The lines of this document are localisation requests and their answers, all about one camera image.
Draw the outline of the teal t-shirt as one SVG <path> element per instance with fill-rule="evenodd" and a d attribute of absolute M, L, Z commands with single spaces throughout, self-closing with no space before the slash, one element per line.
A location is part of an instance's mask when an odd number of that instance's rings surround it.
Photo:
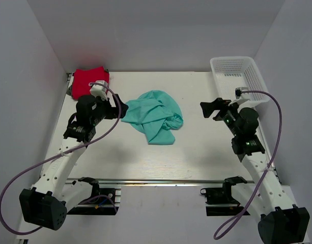
<path fill-rule="evenodd" d="M 122 122 L 130 124 L 146 137 L 149 145 L 172 145 L 172 130 L 183 126 L 183 114 L 177 102 L 166 92 L 151 90 L 126 103 Z"/>

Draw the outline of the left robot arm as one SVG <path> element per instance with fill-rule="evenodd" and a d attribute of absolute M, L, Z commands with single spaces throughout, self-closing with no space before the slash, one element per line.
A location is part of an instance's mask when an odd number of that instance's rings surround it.
<path fill-rule="evenodd" d="M 76 103 L 76 111 L 67 123 L 59 148 L 60 157 L 53 159 L 40 179 L 20 193 L 24 220 L 51 230 L 63 225 L 67 213 L 82 202 L 94 203 L 100 198 L 96 179 L 81 177 L 65 187 L 69 174 L 89 143 L 95 141 L 96 125 L 103 119 L 123 118 L 128 106 L 117 94 L 112 107 L 108 98 L 84 95 Z"/>

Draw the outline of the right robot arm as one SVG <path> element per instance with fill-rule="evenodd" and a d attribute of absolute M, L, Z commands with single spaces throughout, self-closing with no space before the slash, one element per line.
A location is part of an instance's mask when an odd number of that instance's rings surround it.
<path fill-rule="evenodd" d="M 298 207 L 287 195 L 268 165 L 265 149 L 256 135 L 258 113 L 249 107 L 240 109 L 238 103 L 217 98 L 201 102 L 203 116 L 218 113 L 214 121 L 222 121 L 233 134 L 232 149 L 256 184 L 247 185 L 244 178 L 227 178 L 223 184 L 223 198 L 239 202 L 254 217 L 263 243 L 300 243 L 304 241 L 309 223 L 306 208 Z"/>

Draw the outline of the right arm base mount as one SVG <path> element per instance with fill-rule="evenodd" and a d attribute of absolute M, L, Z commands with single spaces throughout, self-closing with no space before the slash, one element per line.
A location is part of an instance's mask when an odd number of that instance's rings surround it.
<path fill-rule="evenodd" d="M 242 211 L 241 204 L 232 197 L 232 186 L 246 184 L 241 176 L 226 178 L 221 187 L 200 189 L 206 199 L 206 215 L 208 217 L 235 216 Z"/>

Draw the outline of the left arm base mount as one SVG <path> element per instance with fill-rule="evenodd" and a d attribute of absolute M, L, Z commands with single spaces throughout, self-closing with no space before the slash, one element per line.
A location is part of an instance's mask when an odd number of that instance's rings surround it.
<path fill-rule="evenodd" d="M 80 198 L 73 208 L 68 208 L 67 215 L 115 216 L 117 214 L 121 188 L 100 184 L 98 180 L 91 177 L 82 177 L 71 183 L 71 187 L 79 185 L 88 187 L 84 191 L 88 197 Z"/>

